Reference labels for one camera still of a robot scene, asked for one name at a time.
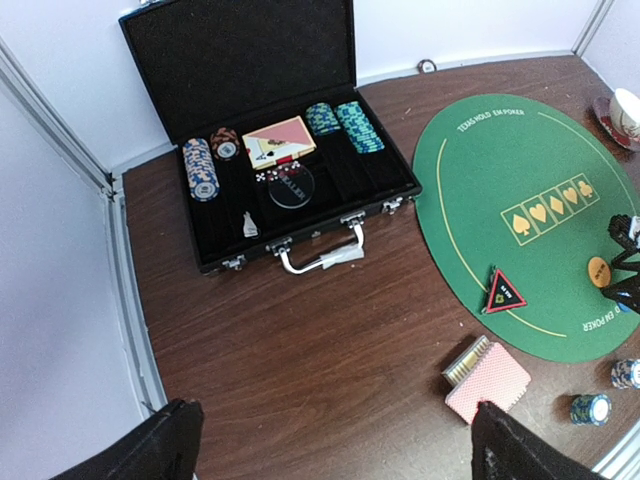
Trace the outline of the orange big blind button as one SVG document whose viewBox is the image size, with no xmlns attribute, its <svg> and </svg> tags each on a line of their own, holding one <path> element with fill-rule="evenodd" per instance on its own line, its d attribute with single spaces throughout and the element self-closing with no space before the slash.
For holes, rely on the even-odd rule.
<svg viewBox="0 0 640 480">
<path fill-rule="evenodd" d="M 599 256 L 589 259 L 587 274 L 591 283 L 599 289 L 608 287 L 612 282 L 612 270 L 610 265 Z"/>
</svg>

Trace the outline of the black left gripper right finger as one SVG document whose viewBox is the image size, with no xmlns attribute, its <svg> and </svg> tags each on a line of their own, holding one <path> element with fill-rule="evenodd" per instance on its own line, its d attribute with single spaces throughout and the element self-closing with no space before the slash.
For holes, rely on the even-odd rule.
<svg viewBox="0 0 640 480">
<path fill-rule="evenodd" d="M 489 401 L 478 404 L 471 425 L 474 479 L 600 479 L 563 455 Z"/>
</svg>

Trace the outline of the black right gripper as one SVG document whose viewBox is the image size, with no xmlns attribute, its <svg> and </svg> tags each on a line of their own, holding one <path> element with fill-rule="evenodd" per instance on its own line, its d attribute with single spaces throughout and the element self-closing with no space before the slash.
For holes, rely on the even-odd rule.
<svg viewBox="0 0 640 480">
<path fill-rule="evenodd" d="M 633 275 L 603 287 L 602 295 L 638 313 L 639 269 L 631 269 L 627 260 L 631 257 L 632 249 L 639 249 L 639 217 L 626 214 L 613 215 L 609 222 L 608 233 L 623 249 L 613 258 L 611 266 L 623 272 L 633 272 Z"/>
</svg>

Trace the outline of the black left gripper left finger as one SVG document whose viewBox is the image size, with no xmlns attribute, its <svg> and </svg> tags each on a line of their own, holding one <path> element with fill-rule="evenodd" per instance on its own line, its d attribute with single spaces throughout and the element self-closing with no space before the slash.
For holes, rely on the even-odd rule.
<svg viewBox="0 0 640 480">
<path fill-rule="evenodd" d="M 58 479 L 185 479 L 195 475 L 204 412 L 174 399 L 102 452 Z"/>
</svg>

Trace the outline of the blue tan chip stack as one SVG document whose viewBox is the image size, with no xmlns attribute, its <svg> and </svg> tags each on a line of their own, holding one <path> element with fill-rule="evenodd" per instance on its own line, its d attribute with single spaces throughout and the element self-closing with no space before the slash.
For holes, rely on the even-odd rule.
<svg viewBox="0 0 640 480">
<path fill-rule="evenodd" d="M 611 369 L 611 383 L 617 389 L 638 389 L 639 360 L 625 359 L 615 362 Z"/>
</svg>

